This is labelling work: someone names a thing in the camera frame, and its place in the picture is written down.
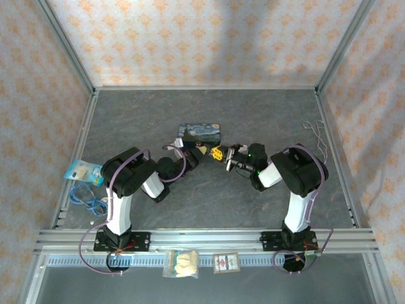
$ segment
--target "aluminum rail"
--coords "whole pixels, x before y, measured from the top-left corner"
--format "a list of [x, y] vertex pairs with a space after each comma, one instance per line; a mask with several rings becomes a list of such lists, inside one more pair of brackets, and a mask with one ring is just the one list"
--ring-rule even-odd
[[[323, 246], [328, 236], [327, 229], [313, 229], [318, 238], [318, 245]], [[34, 253], [75, 254], [85, 229], [42, 230], [35, 245]], [[212, 255], [222, 252], [243, 254], [269, 254], [263, 251], [259, 240], [263, 231], [280, 231], [279, 229], [159, 229], [144, 230], [151, 232], [150, 255], [160, 254], [168, 248], [194, 248], [200, 254]], [[100, 254], [93, 252], [96, 232], [90, 233], [82, 246], [84, 255]], [[335, 229], [327, 244], [325, 253], [378, 253], [378, 246], [371, 229]], [[127, 253], [128, 255], [145, 253]]]

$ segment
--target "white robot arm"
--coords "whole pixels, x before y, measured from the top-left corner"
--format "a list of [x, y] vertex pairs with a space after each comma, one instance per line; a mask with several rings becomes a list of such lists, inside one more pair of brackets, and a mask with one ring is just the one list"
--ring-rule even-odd
[[[259, 174], [259, 180], [265, 188], [278, 184], [282, 179], [274, 163], [269, 164]], [[304, 198], [293, 192], [290, 193], [289, 211], [284, 218], [284, 223], [293, 233], [301, 232], [309, 226], [313, 193], [314, 191], [308, 193]]]
[[[159, 203], [170, 193], [168, 186], [186, 172], [197, 167], [206, 152], [205, 147], [186, 149], [183, 152], [179, 150], [176, 142], [167, 147], [175, 149], [177, 161], [163, 157], [156, 163], [150, 158], [144, 158], [143, 154], [139, 154], [122, 167], [124, 162], [140, 153], [138, 148], [133, 147], [103, 165], [101, 175], [104, 177], [104, 185], [107, 187], [108, 201], [113, 201], [113, 204], [109, 203], [108, 223], [103, 229], [106, 239], [112, 246], [122, 249], [130, 241], [130, 206], [133, 193], [141, 188], [153, 201]], [[122, 169], [117, 173], [113, 183], [113, 199], [111, 199], [110, 182], [120, 167]]]
[[248, 148], [240, 144], [218, 146], [212, 149], [211, 155], [225, 162], [227, 171], [237, 167], [250, 172], [252, 186], [259, 191], [284, 181], [291, 191], [288, 213], [282, 224], [285, 244], [302, 240], [310, 230], [313, 201], [328, 179], [326, 166], [312, 152], [296, 144], [272, 155], [268, 162], [265, 147], [254, 143]]

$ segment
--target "aluminum frame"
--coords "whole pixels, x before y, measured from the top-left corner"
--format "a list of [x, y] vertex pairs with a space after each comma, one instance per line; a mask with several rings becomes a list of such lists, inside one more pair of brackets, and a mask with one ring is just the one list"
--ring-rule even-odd
[[[87, 134], [90, 130], [91, 120], [94, 114], [94, 109], [96, 108], [98, 92], [91, 94], [89, 96], [89, 100], [87, 102], [87, 106], [84, 110], [82, 121], [80, 123], [80, 129], [76, 137], [75, 146], [73, 148], [72, 156], [70, 157], [70, 163], [74, 159], [80, 159], [83, 155], [84, 146], [87, 139]], [[50, 229], [55, 229], [61, 225], [63, 225], [64, 218], [66, 217], [66, 212], [69, 206], [69, 190], [74, 185], [75, 181], [70, 179], [64, 179], [63, 185], [61, 188], [61, 192], [59, 194], [58, 202], [56, 203], [56, 207], [52, 216], [52, 221], [50, 225]]]
[[[360, 4], [352, 22], [346, 30], [342, 40], [339, 43], [336, 52], [334, 53], [327, 69], [325, 70], [319, 84], [314, 87], [98, 87], [95, 88], [89, 78], [83, 64], [81, 63], [77, 53], [75, 52], [71, 42], [69, 41], [65, 31], [63, 30], [60, 22], [58, 21], [54, 11], [50, 7], [47, 0], [34, 0], [38, 5], [40, 11], [44, 14], [46, 20], [50, 23], [53, 32], [56, 34], [57, 40], [60, 42], [64, 52], [68, 56], [70, 63], [83, 84], [83, 86], [92, 94], [89, 98], [86, 107], [80, 132], [78, 134], [74, 153], [72, 159], [80, 158], [83, 152], [87, 133], [89, 131], [90, 122], [94, 108], [97, 101], [97, 95], [100, 90], [164, 90], [164, 89], [315, 89], [315, 97], [318, 107], [321, 112], [323, 121], [325, 122], [325, 130], [332, 150], [335, 164], [338, 168], [339, 179], [342, 183], [344, 196], [346, 201], [351, 207], [353, 219], [357, 226], [361, 225], [358, 210], [353, 204], [351, 192], [347, 188], [345, 176], [339, 159], [336, 157], [336, 145], [330, 133], [327, 124], [327, 117], [325, 115], [322, 92], [328, 85], [334, 72], [336, 71], [339, 63], [344, 57], [350, 43], [354, 39], [358, 30], [360, 29], [364, 19], [367, 17], [375, 0], [363, 0]], [[58, 204], [55, 209], [51, 229], [60, 228], [63, 226], [64, 217], [66, 215], [68, 200], [67, 194], [69, 188], [73, 185], [72, 182], [66, 181], [63, 185], [61, 194], [59, 196]], [[185, 230], [185, 231], [169, 231], [157, 230], [153, 231], [153, 238], [151, 248], [154, 252], [151, 255], [158, 254], [159, 251], [167, 248], [167, 246], [190, 246], [195, 248], [196, 245], [205, 253], [218, 253], [224, 251], [237, 251], [240, 254], [254, 254], [257, 256], [263, 255], [261, 251], [261, 243], [258, 241], [259, 232], [269, 231], [268, 229], [220, 229], [220, 230]], [[320, 244], [325, 241], [327, 231], [315, 230], [318, 233]], [[34, 303], [39, 290], [41, 288], [42, 279], [47, 267], [47, 261], [53, 255], [60, 253], [67, 253], [70, 255], [77, 254], [77, 245], [80, 237], [84, 233], [83, 230], [75, 229], [72, 231], [61, 230], [48, 230], [41, 231], [39, 240], [35, 246], [34, 257], [28, 269], [26, 280], [23, 283], [23, 289], [18, 299], [19, 303]], [[92, 243], [94, 241], [94, 234], [90, 234], [85, 239], [84, 255], [95, 255], [92, 252]], [[382, 258], [378, 253], [378, 246], [375, 242], [374, 235], [371, 229], [357, 228], [357, 229], [336, 229], [335, 233], [330, 240], [325, 254], [328, 253], [360, 253], [363, 255], [363, 260], [367, 268], [368, 277], [372, 286], [374, 297], [377, 303], [395, 303], [394, 294], [389, 284], [385, 268], [383, 267]]]
[[158, 90], [313, 90], [315, 87], [313, 85], [303, 85], [303, 86], [271, 86], [271, 85], [256, 85], [256, 86], [238, 86], [238, 87], [226, 87], [226, 86], [218, 86], [218, 87], [211, 87], [211, 86], [158, 86], [158, 85], [151, 85], [151, 86], [113, 86], [113, 85], [106, 85], [103, 87], [96, 87], [97, 91], [139, 91], [139, 90], [150, 90], [150, 91], [158, 91]]
[[[122, 256], [131, 258], [142, 257], [141, 265], [130, 263], [131, 267], [161, 267], [161, 265], [148, 263], [148, 259], [161, 258], [168, 248], [194, 248], [202, 256], [212, 256], [217, 253], [237, 252], [241, 258], [249, 257], [260, 261], [267, 259], [272, 251], [263, 251], [259, 240], [262, 231], [280, 231], [279, 229], [156, 229], [151, 230], [151, 245], [148, 253], [125, 253]], [[325, 242], [329, 230], [315, 229], [319, 245]], [[35, 265], [28, 273], [29, 279], [25, 283], [27, 290], [19, 297], [19, 303], [35, 303], [47, 267], [54, 267], [55, 259], [64, 262], [58, 266], [85, 267], [77, 262], [77, 249], [85, 229], [72, 230], [42, 230], [40, 231], [34, 250]], [[82, 246], [82, 253], [86, 260], [104, 260], [106, 254], [93, 252], [92, 248], [96, 232], [91, 232]], [[379, 249], [370, 228], [336, 229], [329, 240], [324, 254], [362, 254], [365, 262], [370, 284], [376, 303], [395, 303], [395, 298], [387, 280], [384, 268], [381, 268]], [[258, 267], [271, 266], [268, 262], [261, 262]]]
[[34, 0], [39, 11], [43, 14], [45, 20], [51, 27], [51, 30], [55, 34], [56, 40], [60, 43], [63, 52], [68, 57], [71, 66], [74, 71], [77, 73], [83, 87], [92, 94], [94, 92], [94, 85], [86, 72], [78, 54], [75, 51], [75, 48], [72, 46], [66, 32], [63, 30], [62, 25], [60, 24], [58, 17], [53, 11], [51, 5], [49, 5], [47, 0]]
[[330, 128], [329, 128], [330, 121], [325, 113], [325, 107], [327, 106], [327, 104], [326, 105], [324, 104], [325, 96], [324, 96], [324, 94], [320, 94], [319, 91], [318, 92], [314, 91], [314, 94], [315, 94], [316, 103], [318, 104], [318, 109], [321, 113], [322, 121], [324, 123], [323, 125], [325, 126], [325, 133], [328, 138], [330, 151], [332, 153], [333, 160], [335, 162], [337, 175], [339, 176], [339, 180], [342, 185], [343, 194], [346, 199], [346, 203], [349, 208], [349, 212], [351, 212], [351, 217], [354, 222], [354, 225], [356, 227], [362, 227], [361, 219], [364, 218], [363, 209], [361, 208], [361, 206], [356, 206], [356, 204], [354, 204], [354, 200], [353, 200], [351, 191], [349, 190], [349, 186], [347, 185], [347, 182], [346, 182], [348, 180], [347, 175], [343, 170], [343, 166], [340, 161], [340, 158], [337, 156], [337, 149], [336, 149], [337, 143], [336, 143], [335, 138], [332, 136], [332, 133], [330, 132]]
[[323, 91], [328, 85], [330, 79], [334, 75], [337, 67], [342, 61], [344, 55], [346, 54], [347, 49], [349, 48], [351, 42], [353, 41], [356, 34], [359, 32], [364, 20], [368, 16], [368, 13], [371, 10], [371, 7], [374, 5], [375, 0], [362, 0], [357, 9], [356, 13], [353, 16], [352, 21], [350, 22], [346, 32], [344, 33], [342, 40], [340, 40], [339, 45], [335, 53], [332, 56], [325, 72], [323, 73], [319, 84], [316, 86], [317, 91]]

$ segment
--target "cable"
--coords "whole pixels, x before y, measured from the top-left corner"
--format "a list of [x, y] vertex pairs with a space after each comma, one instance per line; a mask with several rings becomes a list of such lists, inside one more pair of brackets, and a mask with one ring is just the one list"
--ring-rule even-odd
[[[90, 192], [93, 198], [90, 199], [89, 201], [84, 201], [80, 199], [77, 196], [77, 191], [80, 188], [85, 188], [86, 190], [88, 190], [88, 192]], [[87, 209], [91, 210], [93, 214], [97, 217], [107, 215], [107, 203], [97, 199], [96, 195], [94, 195], [93, 191], [91, 191], [90, 187], [87, 184], [79, 184], [73, 186], [69, 191], [69, 200], [75, 205], [85, 205]]]
[[136, 159], [138, 156], [144, 154], [145, 152], [148, 153], [148, 158], [151, 159], [151, 151], [150, 151], [149, 149], [143, 149], [143, 150], [141, 150], [141, 151], [139, 151], [139, 152], [136, 152], [136, 153], [135, 153], [134, 155], [132, 155], [130, 158], [128, 158], [127, 160], [125, 160], [125, 161], [122, 163], [122, 165], [120, 165], [120, 166], [116, 169], [115, 173], [113, 174], [113, 177], [111, 178], [111, 180], [110, 180], [110, 182], [109, 182], [109, 209], [111, 210], [109, 218], [107, 218], [107, 221], [105, 221], [104, 223], [99, 224], [99, 225], [96, 225], [96, 226], [94, 226], [94, 227], [91, 227], [89, 230], [87, 230], [87, 231], [83, 234], [83, 236], [82, 236], [82, 238], [80, 239], [80, 242], [79, 242], [79, 244], [78, 244], [78, 255], [79, 255], [81, 261], [83, 262], [84, 265], [86, 265], [86, 266], [87, 266], [88, 268], [90, 268], [91, 270], [97, 272], [98, 274], [113, 275], [113, 274], [122, 274], [123, 272], [122, 272], [122, 271], [106, 272], [106, 271], [98, 270], [98, 269], [94, 268], [93, 266], [91, 266], [89, 263], [87, 263], [87, 262], [85, 261], [84, 257], [83, 257], [83, 254], [82, 254], [82, 245], [83, 245], [84, 239], [85, 239], [85, 237], [86, 237], [91, 231], [93, 231], [94, 229], [99, 229], [99, 228], [101, 228], [101, 227], [104, 226], [104, 225], [107, 225], [107, 224], [113, 219], [113, 207], [114, 207], [113, 184], [114, 184], [114, 181], [115, 181], [117, 175], [121, 172], [121, 170], [122, 170], [126, 165], [128, 165], [130, 162], [132, 162], [134, 159]]
[[180, 148], [178, 148], [178, 147], [176, 147], [176, 146], [174, 146], [172, 144], [168, 144], [167, 146], [163, 146], [163, 149], [165, 149], [165, 148], [167, 149], [167, 147], [171, 147], [173, 149], [176, 149], [180, 153], [180, 155], [183, 158], [183, 169], [176, 177], [174, 177], [172, 179], [161, 179], [160, 177], [159, 177], [159, 179], [160, 179], [161, 182], [174, 182], [174, 181], [177, 181], [179, 178], [181, 178], [181, 176], [183, 175], [183, 173], [185, 171], [185, 168], [187, 166], [187, 162], [186, 162], [186, 159], [185, 159], [185, 155], [184, 155], [183, 151]]
[[117, 249], [116, 251], [112, 251], [110, 253], [107, 254], [106, 257], [106, 266], [107, 269], [111, 272], [120, 272], [121, 274], [123, 274], [124, 272], [126, 272], [129, 267], [123, 267], [123, 268], [119, 268], [119, 267], [112, 267], [109, 264], [109, 258], [111, 257], [112, 254], [115, 254], [114, 260], [117, 259], [118, 255], [120, 255], [121, 253], [123, 253], [125, 250], [130, 249], [132, 247], [135, 246], [135, 240], [131, 240], [131, 243], [129, 245], [127, 245], [124, 249]]
[[325, 251], [325, 248], [326, 248], [326, 246], [327, 246], [327, 244], [328, 244], [330, 238], [332, 237], [332, 234], [333, 234], [333, 232], [334, 232], [334, 229], [333, 229], [333, 228], [319, 228], [319, 227], [315, 227], [315, 226], [312, 226], [312, 228], [329, 230], [329, 234], [328, 234], [328, 236], [327, 236], [327, 239], [326, 239], [325, 242], [323, 243], [322, 248], [320, 248], [321, 253], [323, 253], [323, 252]]
[[[322, 155], [323, 155], [323, 163], [326, 164], [327, 160], [328, 160], [328, 146], [323, 142], [322, 138], [321, 138], [321, 131], [320, 129], [324, 129], [325, 128], [325, 124], [323, 123], [323, 121], [318, 120], [316, 122], [316, 129], [317, 131], [315, 131], [315, 128], [312, 126], [312, 124], [309, 121], [304, 121], [302, 123], [302, 126], [304, 127], [304, 129], [311, 129], [316, 138], [318, 139], [318, 144], [317, 147], [318, 149], [321, 151]], [[322, 143], [322, 145], [325, 147], [325, 152], [322, 150], [322, 148], [320, 147], [320, 143]]]
[[323, 183], [325, 182], [325, 173], [323, 171], [322, 165], [320, 164], [318, 159], [315, 157], [315, 155], [309, 149], [305, 148], [304, 146], [297, 145], [297, 144], [291, 146], [290, 148], [303, 150], [305, 153], [307, 153], [309, 155], [309, 157], [311, 157], [312, 160], [315, 162], [315, 165], [318, 167], [319, 172], [321, 174], [321, 183], [320, 183], [319, 187], [312, 193], [311, 199], [310, 199], [307, 209], [305, 211], [305, 221], [309, 221], [310, 211], [312, 209], [315, 198], [318, 195], [319, 191], [322, 189]]
[[281, 272], [283, 274], [294, 274], [295, 273], [295, 272], [292, 272], [292, 271], [281, 270], [280, 268], [278, 268], [278, 266], [276, 266], [276, 256], [279, 253], [288, 253], [289, 255], [294, 255], [295, 258], [298, 258], [305, 265], [305, 261], [297, 253], [295, 253], [293, 251], [290, 251], [290, 250], [281, 249], [281, 250], [278, 250], [278, 251], [274, 252], [274, 254], [271, 256], [271, 263], [273, 264], [274, 269], [277, 270], [278, 272]]
[[316, 250], [320, 250], [320, 248], [319, 247], [317, 247], [317, 245], [314, 245], [314, 244], [308, 244], [307, 242], [305, 242], [304, 241], [304, 245], [305, 245], [305, 252], [307, 252], [308, 251], [308, 246], [309, 247], [312, 247], [312, 248], [315, 248]]

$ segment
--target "marble pattern surface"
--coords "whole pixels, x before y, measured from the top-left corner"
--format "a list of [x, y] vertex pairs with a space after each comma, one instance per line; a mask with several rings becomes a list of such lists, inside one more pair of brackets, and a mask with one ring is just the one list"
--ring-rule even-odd
[[[132, 146], [150, 148], [152, 158], [173, 156], [162, 145], [173, 142], [182, 122], [218, 123], [223, 144], [263, 143], [268, 155], [302, 143], [321, 158], [316, 137], [303, 120], [320, 119], [313, 91], [101, 91], [97, 100], [83, 160], [103, 164]], [[330, 177], [313, 208], [318, 227], [351, 227], [342, 188], [331, 154]], [[259, 192], [235, 171], [211, 158], [186, 178], [170, 186], [171, 193], [155, 204], [141, 190], [134, 194], [134, 229], [233, 228], [276, 229], [287, 214], [289, 190], [283, 183]], [[95, 189], [99, 197], [105, 188]], [[82, 206], [69, 207], [66, 228], [90, 227], [96, 220]]]

